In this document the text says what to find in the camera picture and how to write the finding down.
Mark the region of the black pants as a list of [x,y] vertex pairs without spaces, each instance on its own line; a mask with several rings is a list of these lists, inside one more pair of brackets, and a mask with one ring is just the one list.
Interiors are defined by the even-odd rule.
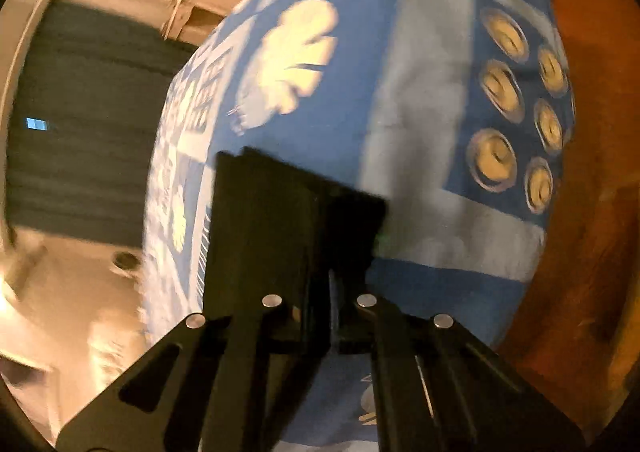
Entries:
[[203,312],[237,316],[275,294],[299,310],[346,307],[366,288],[382,198],[254,149],[215,157]]

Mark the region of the blue patterned bed cover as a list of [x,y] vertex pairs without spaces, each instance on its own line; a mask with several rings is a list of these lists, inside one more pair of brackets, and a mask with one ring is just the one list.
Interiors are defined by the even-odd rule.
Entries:
[[[244,0],[172,80],[152,153],[143,309],[203,311],[215,157],[264,152],[386,201],[366,287],[494,350],[547,235],[575,125],[551,0]],[[369,356],[329,348],[268,451],[382,451]]]

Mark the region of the dark green curtain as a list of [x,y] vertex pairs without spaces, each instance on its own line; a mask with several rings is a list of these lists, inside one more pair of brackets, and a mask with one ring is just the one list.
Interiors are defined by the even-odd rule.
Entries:
[[122,16],[53,1],[13,102],[9,224],[140,246],[160,114],[194,50]]

